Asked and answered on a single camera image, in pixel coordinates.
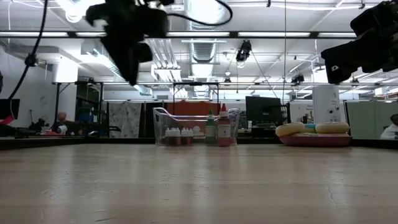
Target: black cable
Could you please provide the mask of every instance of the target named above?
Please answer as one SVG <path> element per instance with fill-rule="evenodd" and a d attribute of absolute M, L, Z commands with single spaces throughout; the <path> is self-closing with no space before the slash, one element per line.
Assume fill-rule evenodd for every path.
<path fill-rule="evenodd" d="M 36 43 L 35 43 L 35 45 L 33 46 L 32 53 L 29 54 L 28 59 L 29 59 L 29 58 L 32 58 L 32 57 L 35 57 L 37 48 L 39 47 L 40 40 L 42 39 L 43 31 L 44 31 L 44 26 L 45 26 L 45 18 L 47 17 L 47 6 L 48 6 L 48 4 L 49 4 L 49 0 L 44 0 L 43 18 L 42 18 L 42 24 L 41 24 L 41 26 L 40 26 L 39 36 L 37 37 Z M 13 98 L 13 97 L 15 96 L 15 94 L 17 93 L 19 87 L 21 87 L 21 84 L 22 84 L 22 82 L 23 82 L 24 79 L 25 79 L 26 73 L 27 73 L 29 67 L 31 66 L 31 65 L 30 65 L 29 63 L 27 63 L 26 61 L 25 61 L 25 64 L 26 64 L 26 66 L 25 66 L 24 72 L 22 73 L 22 76 L 21 76 L 21 78 L 19 79 L 18 84 L 17 84 L 17 86 L 15 87 L 14 91 L 11 93 L 10 97 L 8 98 L 8 100 L 10 100 L 10 101 L 12 100 L 12 98 Z"/>
<path fill-rule="evenodd" d="M 192 19 L 191 17 L 185 16 L 185 15 L 182 15 L 182 14 L 178 14 L 178 13 L 168 13 L 167 15 L 168 16 L 175 16 L 175 17 L 183 18 L 183 19 L 186 19 L 186 20 L 189 20 L 189 21 L 192 21 L 192 22 L 196 22 L 197 24 L 201 24 L 201 25 L 204 25 L 204 26 L 221 26 L 221 25 L 225 25 L 225 24 L 229 23 L 231 21 L 232 17 L 233 17 L 232 9 L 226 3 L 224 3 L 224 2 L 222 2 L 220 0 L 215 0 L 215 1 L 218 2 L 218 4 L 224 6 L 229 12 L 229 19 L 227 19 L 224 22 L 217 22 L 215 24 L 208 24 L 206 22 L 200 22 L 200 21 L 198 21 L 196 19 Z"/>

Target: ventilation duct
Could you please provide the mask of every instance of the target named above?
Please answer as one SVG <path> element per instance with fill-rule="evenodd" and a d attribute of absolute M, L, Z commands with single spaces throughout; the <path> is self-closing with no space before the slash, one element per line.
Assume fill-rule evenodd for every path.
<path fill-rule="evenodd" d="M 223 20 L 225 9 L 214 0 L 185 0 L 186 10 L 189 17 L 209 24 Z M 213 26 L 204 26 L 188 21 L 188 29 L 196 31 L 211 31 Z M 190 56 L 192 61 L 191 71 L 194 76 L 208 78 L 213 74 L 214 63 L 217 51 L 217 44 L 214 43 L 191 43 Z M 205 96 L 202 86 L 195 86 L 194 92 L 197 96 Z"/>

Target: donut toy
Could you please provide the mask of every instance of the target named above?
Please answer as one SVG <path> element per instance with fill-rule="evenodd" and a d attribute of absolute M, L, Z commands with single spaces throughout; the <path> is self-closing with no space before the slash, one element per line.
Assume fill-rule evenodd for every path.
<path fill-rule="evenodd" d="M 301 133 L 305 129 L 305 125 L 303 123 L 291 123 L 279 126 L 276 128 L 275 133 L 278 137 L 280 136 L 288 136 L 295 133 Z"/>
<path fill-rule="evenodd" d="M 332 122 L 317 124 L 315 126 L 319 134 L 344 134 L 349 131 L 349 125 L 344 122 Z"/>

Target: ductwork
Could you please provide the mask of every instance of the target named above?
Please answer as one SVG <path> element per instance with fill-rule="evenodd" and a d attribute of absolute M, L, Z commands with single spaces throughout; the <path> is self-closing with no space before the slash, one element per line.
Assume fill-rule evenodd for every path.
<path fill-rule="evenodd" d="M 189 17 L 209 24 L 221 21 L 225 14 L 224 7 L 214 0 L 185 0 L 185 9 Z M 215 29 L 213 26 L 203 26 L 194 22 L 188 22 L 187 26 L 189 30 L 209 31 Z M 208 78 L 213 74 L 214 65 L 206 65 L 204 63 L 215 62 L 217 47 L 217 44 L 190 44 L 190 55 L 193 63 L 191 71 L 194 76 Z M 203 92 L 203 87 L 196 86 L 194 91 L 197 96 L 206 95 Z"/>
<path fill-rule="evenodd" d="M 157 68 L 178 69 L 170 39 L 147 39 L 146 43 L 152 50 L 154 63 Z"/>

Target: desk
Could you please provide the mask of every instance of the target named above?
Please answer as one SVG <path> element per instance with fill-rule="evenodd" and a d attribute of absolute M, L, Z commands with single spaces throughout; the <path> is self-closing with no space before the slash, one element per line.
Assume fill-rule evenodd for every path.
<path fill-rule="evenodd" d="M 0 151 L 0 223 L 398 223 L 397 161 L 282 145 Z"/>

